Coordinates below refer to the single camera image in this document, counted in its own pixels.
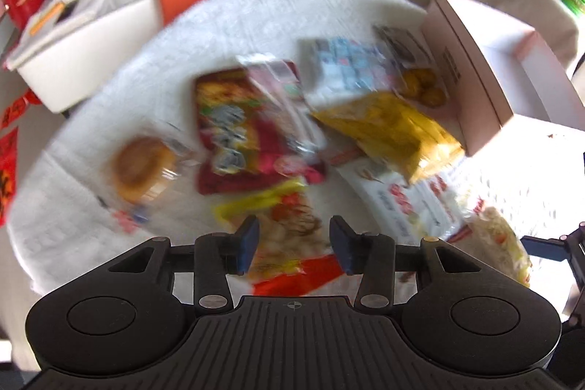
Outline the white red snack packet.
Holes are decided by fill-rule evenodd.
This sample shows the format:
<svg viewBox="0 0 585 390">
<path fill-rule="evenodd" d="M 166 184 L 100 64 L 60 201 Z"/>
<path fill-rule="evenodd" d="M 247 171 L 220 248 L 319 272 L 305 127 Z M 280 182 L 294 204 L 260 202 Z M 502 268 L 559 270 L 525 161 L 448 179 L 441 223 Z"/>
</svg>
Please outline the white red snack packet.
<svg viewBox="0 0 585 390">
<path fill-rule="evenodd" d="M 399 245 L 417 245 L 426 236 L 448 239 L 484 208 L 483 199 L 457 181 L 453 167 L 412 184 L 370 158 L 354 159 L 337 172 L 363 200 L 381 232 Z"/>
</svg>

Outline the pale noodle snack packet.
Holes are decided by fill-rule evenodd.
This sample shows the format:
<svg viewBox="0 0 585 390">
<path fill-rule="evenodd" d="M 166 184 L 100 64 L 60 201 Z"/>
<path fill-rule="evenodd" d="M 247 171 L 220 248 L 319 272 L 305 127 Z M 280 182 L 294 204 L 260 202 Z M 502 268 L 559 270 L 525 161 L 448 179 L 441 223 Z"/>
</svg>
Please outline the pale noodle snack packet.
<svg viewBox="0 0 585 390">
<path fill-rule="evenodd" d="M 532 263 L 525 247 L 494 207 L 476 208 L 447 242 L 529 287 Z"/>
</svg>

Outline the yellow red snack packet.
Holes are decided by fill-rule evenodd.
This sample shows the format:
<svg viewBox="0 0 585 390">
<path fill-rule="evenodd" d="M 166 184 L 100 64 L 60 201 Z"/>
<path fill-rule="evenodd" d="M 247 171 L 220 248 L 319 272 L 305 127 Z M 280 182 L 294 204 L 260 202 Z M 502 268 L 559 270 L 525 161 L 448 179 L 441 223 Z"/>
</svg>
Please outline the yellow red snack packet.
<svg viewBox="0 0 585 390">
<path fill-rule="evenodd" d="M 294 178 L 214 207 L 215 218 L 230 232 L 251 215 L 259 221 L 258 247 L 245 273 L 256 296 L 303 296 L 342 276 L 306 188 L 303 179 Z"/>
</svg>

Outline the dark red chicken snack bag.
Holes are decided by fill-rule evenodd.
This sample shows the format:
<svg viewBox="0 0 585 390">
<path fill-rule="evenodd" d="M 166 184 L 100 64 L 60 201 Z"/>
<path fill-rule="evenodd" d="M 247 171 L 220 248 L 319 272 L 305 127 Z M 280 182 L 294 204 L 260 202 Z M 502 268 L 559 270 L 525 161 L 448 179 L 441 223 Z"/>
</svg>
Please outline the dark red chicken snack bag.
<svg viewBox="0 0 585 390">
<path fill-rule="evenodd" d="M 324 181 L 322 158 L 307 160 L 290 148 L 270 115 L 268 99 L 242 66 L 196 78 L 191 97 L 207 152 L 196 179 L 200 194 L 250 192 L 298 177 L 309 184 Z"/>
</svg>

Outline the round bun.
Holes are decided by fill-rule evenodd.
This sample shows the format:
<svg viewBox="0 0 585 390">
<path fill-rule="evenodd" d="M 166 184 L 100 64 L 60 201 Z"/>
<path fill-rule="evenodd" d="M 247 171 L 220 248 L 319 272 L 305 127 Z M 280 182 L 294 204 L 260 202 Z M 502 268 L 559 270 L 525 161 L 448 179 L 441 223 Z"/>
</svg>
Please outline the round bun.
<svg viewBox="0 0 585 390">
<path fill-rule="evenodd" d="M 194 158 L 190 148 L 170 137 L 133 137 L 110 160 L 113 188 L 125 203 L 146 205 L 166 192 Z"/>
</svg>

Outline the yellow snack bag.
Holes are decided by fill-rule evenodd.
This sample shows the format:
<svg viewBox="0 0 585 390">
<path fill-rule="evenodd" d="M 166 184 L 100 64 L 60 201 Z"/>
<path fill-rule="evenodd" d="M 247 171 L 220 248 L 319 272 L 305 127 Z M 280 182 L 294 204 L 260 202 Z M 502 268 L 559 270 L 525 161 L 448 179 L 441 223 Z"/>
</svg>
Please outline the yellow snack bag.
<svg viewBox="0 0 585 390">
<path fill-rule="evenodd" d="M 391 92 L 373 92 L 312 116 L 355 140 L 369 158 L 387 164 L 409 183 L 435 175 L 465 154 L 440 123 Z"/>
</svg>

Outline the clear silver snack wrapper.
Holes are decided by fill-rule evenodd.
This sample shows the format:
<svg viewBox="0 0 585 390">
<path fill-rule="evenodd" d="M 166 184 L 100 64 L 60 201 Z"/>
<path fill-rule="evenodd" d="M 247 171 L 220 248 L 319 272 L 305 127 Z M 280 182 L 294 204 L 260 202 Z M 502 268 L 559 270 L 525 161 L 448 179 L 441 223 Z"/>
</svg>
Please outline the clear silver snack wrapper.
<svg viewBox="0 0 585 390">
<path fill-rule="evenodd" d="M 307 160 L 315 160 L 326 138 L 310 118 L 294 64 L 270 53 L 236 56 L 250 82 L 269 103 L 269 112 L 290 148 Z"/>
</svg>

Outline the clear pack yellow pastries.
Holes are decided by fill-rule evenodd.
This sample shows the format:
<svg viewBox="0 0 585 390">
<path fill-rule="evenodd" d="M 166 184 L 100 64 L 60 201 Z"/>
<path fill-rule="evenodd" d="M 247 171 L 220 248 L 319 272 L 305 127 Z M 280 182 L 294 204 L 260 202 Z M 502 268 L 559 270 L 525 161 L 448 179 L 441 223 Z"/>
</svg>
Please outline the clear pack yellow pastries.
<svg viewBox="0 0 585 390">
<path fill-rule="evenodd" d="M 445 107 L 444 82 L 422 41 L 407 29 L 374 25 L 373 31 L 397 95 L 426 109 Z"/>
</svg>

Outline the blue white snack packet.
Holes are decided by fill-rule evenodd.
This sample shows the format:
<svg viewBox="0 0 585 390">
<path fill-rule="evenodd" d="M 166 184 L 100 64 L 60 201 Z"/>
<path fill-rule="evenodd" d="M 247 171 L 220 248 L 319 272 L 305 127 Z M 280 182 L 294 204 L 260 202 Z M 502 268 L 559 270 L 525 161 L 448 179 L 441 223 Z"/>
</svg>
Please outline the blue white snack packet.
<svg viewBox="0 0 585 390">
<path fill-rule="evenodd" d="M 353 93 L 390 88 L 390 63 L 377 42 L 347 38 L 306 39 L 303 82 L 313 92 Z"/>
</svg>

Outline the white textured tablecloth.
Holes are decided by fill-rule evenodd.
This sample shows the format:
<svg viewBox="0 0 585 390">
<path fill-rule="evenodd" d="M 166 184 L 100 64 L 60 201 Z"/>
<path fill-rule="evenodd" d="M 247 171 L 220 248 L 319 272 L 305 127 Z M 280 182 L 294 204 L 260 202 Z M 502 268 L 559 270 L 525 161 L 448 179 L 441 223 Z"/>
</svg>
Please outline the white textured tablecloth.
<svg viewBox="0 0 585 390">
<path fill-rule="evenodd" d="M 258 216 L 239 290 L 329 255 L 329 221 L 400 245 L 463 227 L 557 238 L 584 219 L 584 134 L 515 121 L 477 154 L 401 97 L 375 28 L 407 0 L 203 0 L 64 125 L 10 209 L 39 294 L 157 235 L 189 245 Z"/>
</svg>

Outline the pink cardboard box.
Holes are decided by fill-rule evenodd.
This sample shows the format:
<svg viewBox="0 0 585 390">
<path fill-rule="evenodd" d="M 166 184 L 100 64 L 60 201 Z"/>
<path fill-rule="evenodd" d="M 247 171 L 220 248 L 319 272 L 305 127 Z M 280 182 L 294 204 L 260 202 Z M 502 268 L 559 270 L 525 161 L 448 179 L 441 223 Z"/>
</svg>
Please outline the pink cardboard box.
<svg viewBox="0 0 585 390">
<path fill-rule="evenodd" d="M 584 107 L 532 26 L 474 0 L 432 0 L 422 35 L 456 103 L 468 155 L 534 149 L 540 140 L 584 148 Z"/>
</svg>

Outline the red paper couplets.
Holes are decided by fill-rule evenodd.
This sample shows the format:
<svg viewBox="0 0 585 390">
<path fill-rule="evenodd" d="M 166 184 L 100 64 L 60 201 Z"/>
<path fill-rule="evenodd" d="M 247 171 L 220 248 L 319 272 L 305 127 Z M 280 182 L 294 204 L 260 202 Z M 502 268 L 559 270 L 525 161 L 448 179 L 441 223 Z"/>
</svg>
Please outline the red paper couplets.
<svg viewBox="0 0 585 390">
<path fill-rule="evenodd" d="M 37 95 L 28 89 L 10 106 L 5 108 L 1 115 L 1 225 L 6 224 L 7 215 L 17 192 L 17 157 L 18 157 L 18 128 L 11 129 L 27 110 L 34 105 L 41 105 Z"/>
</svg>

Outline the white side table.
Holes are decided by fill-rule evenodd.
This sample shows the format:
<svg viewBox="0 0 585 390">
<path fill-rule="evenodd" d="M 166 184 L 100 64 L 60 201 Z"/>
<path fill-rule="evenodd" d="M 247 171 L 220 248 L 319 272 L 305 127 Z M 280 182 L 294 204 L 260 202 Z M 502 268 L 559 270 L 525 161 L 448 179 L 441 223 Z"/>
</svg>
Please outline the white side table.
<svg viewBox="0 0 585 390">
<path fill-rule="evenodd" d="M 51 19 L 32 37 L 37 14 L 5 60 L 53 113 L 93 96 L 163 26 L 159 0 L 103 0 L 93 19 L 75 24 L 87 5 L 80 0 L 65 20 L 69 31 L 57 33 Z"/>
</svg>

